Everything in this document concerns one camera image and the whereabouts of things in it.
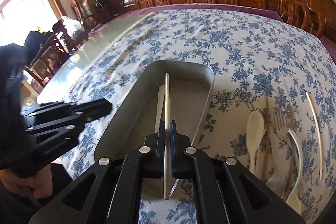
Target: purple cloth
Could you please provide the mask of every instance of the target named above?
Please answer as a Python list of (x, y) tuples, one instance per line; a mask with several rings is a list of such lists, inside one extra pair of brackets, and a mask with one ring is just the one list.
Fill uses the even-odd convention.
[(324, 35), (320, 38), (320, 40), (336, 64), (336, 44)]
[(237, 11), (237, 12), (243, 12), (263, 17), (272, 18), (274, 20), (278, 20), (283, 22), (281, 17), (276, 11), (271, 10), (263, 10), (263, 9), (257, 9), (257, 8), (251, 8), (251, 7), (243, 7), (243, 6), (237, 6), (237, 5), (228, 5), (228, 4), (208, 4), (208, 3), (192, 3), (192, 4), (173, 4), (173, 5), (165, 5), (165, 6), (157, 6), (157, 7), (149, 7), (139, 10), (134, 10), (131, 12), (127, 12), (125, 14), (117, 16), (115, 19), (111, 20), (108, 23), (105, 23), (98, 27), (96, 30), (89, 33), (89, 36), (95, 35), (97, 32), (104, 29), (107, 25), (110, 23), (121, 19), (125, 17), (130, 16), (138, 16), (138, 15), (147, 15), (151, 12), (158, 12), (163, 10), (180, 10), (180, 9), (216, 9), (216, 10), (230, 10), (230, 11)]

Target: metal tray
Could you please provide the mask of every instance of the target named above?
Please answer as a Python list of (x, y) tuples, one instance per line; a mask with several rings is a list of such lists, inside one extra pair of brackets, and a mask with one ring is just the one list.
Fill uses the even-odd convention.
[(198, 143), (210, 107), (214, 73), (202, 64), (160, 60), (146, 68), (120, 105), (96, 146), (95, 160), (122, 158), (155, 132), (158, 90), (165, 84), (165, 73), (169, 73), (170, 117), (178, 133)]

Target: plastic bag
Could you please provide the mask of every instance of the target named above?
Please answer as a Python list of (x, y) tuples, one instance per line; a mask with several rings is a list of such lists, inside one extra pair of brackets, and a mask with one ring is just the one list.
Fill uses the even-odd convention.
[(76, 40), (76, 38), (80, 37), (83, 33), (85, 33), (84, 27), (79, 21), (65, 16), (62, 16), (62, 19), (63, 25), (65, 26), (65, 29), (67, 29), (68, 35), (73, 40)]

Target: floral tablecloth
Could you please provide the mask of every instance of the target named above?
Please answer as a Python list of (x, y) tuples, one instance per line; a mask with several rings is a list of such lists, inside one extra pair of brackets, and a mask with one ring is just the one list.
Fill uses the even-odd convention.
[[(336, 186), (336, 66), (316, 37), (257, 15), (166, 10), (151, 13), (127, 29), (90, 65), (65, 98), (83, 103), (104, 97), (114, 104), (111, 115), (88, 123), (80, 144), (62, 157), (70, 175), (76, 178), (93, 164), (95, 146), (115, 111), (147, 65), (163, 59), (205, 64), (215, 73), (207, 122), (196, 144), (211, 157), (234, 156), (248, 167), (249, 113), (265, 107), (265, 96), (270, 108), (277, 106), (285, 115), (288, 104), (293, 106), (304, 153), (302, 217), (312, 223)], [(317, 131), (306, 91), (312, 95), (320, 122), (324, 157), (321, 181)], [(261, 152), (270, 153), (264, 148), (262, 145)], [(273, 160), (281, 162), (285, 170), (291, 150), (280, 140), (278, 149), (281, 156)], [(270, 160), (266, 179), (272, 172)], [(143, 200), (139, 222), (195, 223), (191, 184), (181, 181), (169, 201)]]

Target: fork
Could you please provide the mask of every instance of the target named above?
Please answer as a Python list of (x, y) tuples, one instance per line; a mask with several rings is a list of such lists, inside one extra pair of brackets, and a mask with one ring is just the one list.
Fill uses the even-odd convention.
[(286, 178), (283, 174), (289, 173), (288, 170), (284, 170), (282, 166), (280, 166), (278, 159), (281, 158), (282, 153), (279, 150), (279, 139), (286, 140), (288, 129), (285, 125), (284, 117), (282, 110), (278, 110), (276, 107), (274, 108), (273, 113), (273, 132), (270, 132), (269, 138), (271, 141), (271, 149), (272, 149), (272, 158), (273, 158), (273, 168), (274, 173), (266, 182), (268, 188), (270, 188), (277, 196), (282, 197), (286, 190)]

